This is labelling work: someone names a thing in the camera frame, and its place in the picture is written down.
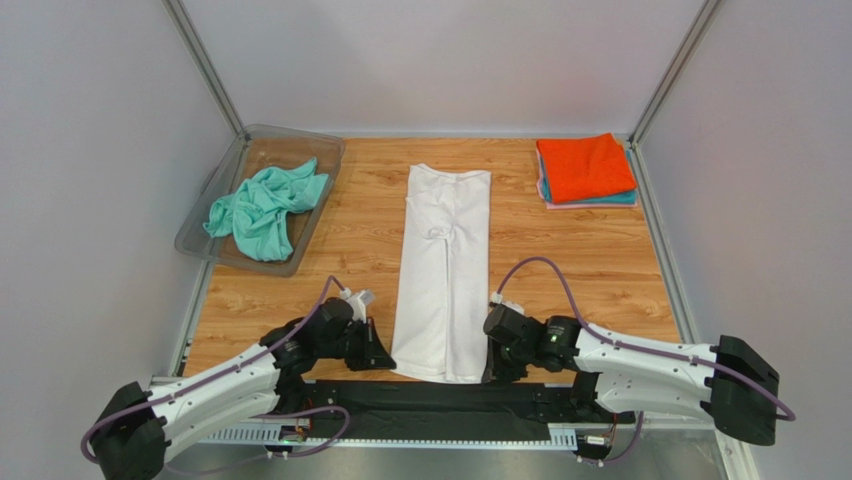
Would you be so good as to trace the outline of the mint green t shirt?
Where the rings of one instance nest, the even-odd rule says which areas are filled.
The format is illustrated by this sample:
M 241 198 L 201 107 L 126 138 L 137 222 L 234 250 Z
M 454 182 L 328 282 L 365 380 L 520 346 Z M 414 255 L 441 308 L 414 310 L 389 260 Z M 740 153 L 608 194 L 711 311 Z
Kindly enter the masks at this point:
M 203 229 L 212 238 L 231 236 L 237 249 L 255 261 L 288 260 L 294 252 L 287 217 L 313 210 L 329 175 L 317 171 L 318 159 L 284 169 L 269 166 L 216 199 Z

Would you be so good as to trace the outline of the aluminium frame rail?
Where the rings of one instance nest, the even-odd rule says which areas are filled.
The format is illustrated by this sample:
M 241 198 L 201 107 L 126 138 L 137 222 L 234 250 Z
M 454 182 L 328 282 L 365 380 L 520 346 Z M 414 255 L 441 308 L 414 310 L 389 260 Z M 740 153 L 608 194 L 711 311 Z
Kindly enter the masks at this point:
M 753 479 L 751 454 L 710 425 L 649 414 L 633 425 L 551 423 L 533 441 L 347 440 L 347 418 L 247 421 L 168 462 L 162 479 Z

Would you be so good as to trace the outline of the right aluminium corner post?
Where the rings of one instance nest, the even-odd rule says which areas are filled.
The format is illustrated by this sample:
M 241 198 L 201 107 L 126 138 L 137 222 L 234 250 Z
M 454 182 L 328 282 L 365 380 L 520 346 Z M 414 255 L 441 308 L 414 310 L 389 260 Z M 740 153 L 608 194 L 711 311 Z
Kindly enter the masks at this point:
M 669 62 L 660 82 L 644 108 L 635 128 L 629 136 L 633 149 L 637 149 L 648 136 L 653 122 L 659 115 L 663 105 L 685 71 L 689 61 L 700 46 L 720 9 L 725 4 L 723 0 L 705 0 L 690 24 L 680 42 L 674 56 Z

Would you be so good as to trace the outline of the folded orange t shirt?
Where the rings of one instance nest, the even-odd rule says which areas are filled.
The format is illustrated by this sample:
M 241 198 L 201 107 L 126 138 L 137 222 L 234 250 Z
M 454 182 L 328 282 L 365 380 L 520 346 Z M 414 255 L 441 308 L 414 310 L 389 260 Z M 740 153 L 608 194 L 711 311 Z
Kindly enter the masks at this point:
M 632 205 L 637 182 L 622 143 L 611 133 L 539 139 L 537 188 L 550 206 Z

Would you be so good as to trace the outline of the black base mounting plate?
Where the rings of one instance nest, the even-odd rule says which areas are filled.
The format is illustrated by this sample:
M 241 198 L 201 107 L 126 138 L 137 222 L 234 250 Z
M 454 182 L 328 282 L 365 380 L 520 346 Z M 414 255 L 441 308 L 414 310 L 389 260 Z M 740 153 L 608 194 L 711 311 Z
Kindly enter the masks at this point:
M 295 405 L 346 409 L 347 440 L 533 441 L 546 439 L 551 423 L 635 423 L 633 413 L 574 398 L 569 387 L 531 383 L 317 381 L 302 387 Z

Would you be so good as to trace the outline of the aluminium corner post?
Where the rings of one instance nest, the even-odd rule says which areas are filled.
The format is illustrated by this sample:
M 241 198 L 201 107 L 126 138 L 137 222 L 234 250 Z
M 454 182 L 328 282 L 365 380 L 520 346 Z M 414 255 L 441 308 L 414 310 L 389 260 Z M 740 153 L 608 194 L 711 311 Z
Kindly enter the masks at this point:
M 227 93 L 226 87 L 216 71 L 212 58 L 210 57 L 200 34 L 198 33 L 191 15 L 181 0 L 163 0 L 168 15 L 181 36 L 193 62 L 195 63 L 201 77 L 210 91 L 214 103 L 222 114 L 226 124 L 234 135 L 238 135 L 244 128 L 237 109 Z
M 685 71 L 689 61 L 700 46 L 720 9 L 725 4 L 723 0 L 705 0 L 690 24 L 680 42 L 674 56 L 669 62 L 660 82 L 644 108 L 635 128 L 629 136 L 633 149 L 637 149 L 648 136 L 653 122 L 659 115 L 663 105 Z

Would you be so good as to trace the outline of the white t shirt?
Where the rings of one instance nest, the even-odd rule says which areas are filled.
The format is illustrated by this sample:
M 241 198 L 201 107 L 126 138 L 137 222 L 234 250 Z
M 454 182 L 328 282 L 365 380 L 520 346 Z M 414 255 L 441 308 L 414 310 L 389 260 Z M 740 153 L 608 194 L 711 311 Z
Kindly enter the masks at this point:
M 410 168 L 391 356 L 396 373 L 482 380 L 488 340 L 491 174 Z

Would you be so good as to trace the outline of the left aluminium corner post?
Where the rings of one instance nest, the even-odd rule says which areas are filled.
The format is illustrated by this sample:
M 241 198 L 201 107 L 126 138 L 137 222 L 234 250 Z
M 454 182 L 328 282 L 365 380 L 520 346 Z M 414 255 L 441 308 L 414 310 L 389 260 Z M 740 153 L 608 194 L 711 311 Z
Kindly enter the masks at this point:
M 181 36 L 193 62 L 195 63 L 201 77 L 210 91 L 214 103 L 222 114 L 226 124 L 234 135 L 238 135 L 244 128 L 237 109 L 227 93 L 226 87 L 216 71 L 212 58 L 210 57 L 200 34 L 198 33 L 191 15 L 181 0 L 163 0 L 168 15 Z

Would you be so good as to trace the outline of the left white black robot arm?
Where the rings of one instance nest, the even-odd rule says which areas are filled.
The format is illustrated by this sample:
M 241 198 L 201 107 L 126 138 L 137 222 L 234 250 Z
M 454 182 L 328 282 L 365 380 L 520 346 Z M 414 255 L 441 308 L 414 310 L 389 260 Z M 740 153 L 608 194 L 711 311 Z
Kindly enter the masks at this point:
M 364 304 L 330 298 L 202 373 L 149 389 L 121 387 L 84 435 L 82 453 L 107 479 L 152 479 L 189 446 L 250 418 L 347 418 L 335 401 L 307 398 L 303 376 L 320 359 L 351 371 L 396 366 Z

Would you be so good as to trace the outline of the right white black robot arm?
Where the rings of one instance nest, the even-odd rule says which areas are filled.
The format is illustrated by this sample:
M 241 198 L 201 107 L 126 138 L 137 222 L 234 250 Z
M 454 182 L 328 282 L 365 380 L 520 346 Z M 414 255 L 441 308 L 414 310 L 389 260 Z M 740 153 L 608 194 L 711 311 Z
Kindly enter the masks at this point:
M 776 442 L 780 375 L 738 337 L 669 343 L 583 326 L 566 316 L 540 322 L 504 304 L 492 305 L 483 331 L 486 383 L 518 381 L 529 367 L 572 371 L 572 398 L 581 405 L 693 417 L 745 443 Z

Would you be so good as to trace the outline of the clear plastic bin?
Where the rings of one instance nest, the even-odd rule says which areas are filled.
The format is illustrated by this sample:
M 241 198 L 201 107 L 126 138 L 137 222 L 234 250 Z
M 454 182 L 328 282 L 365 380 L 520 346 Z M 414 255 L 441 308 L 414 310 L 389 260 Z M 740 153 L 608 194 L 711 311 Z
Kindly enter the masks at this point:
M 250 125 L 231 142 L 174 240 L 198 259 L 295 274 L 341 170 L 342 139 Z

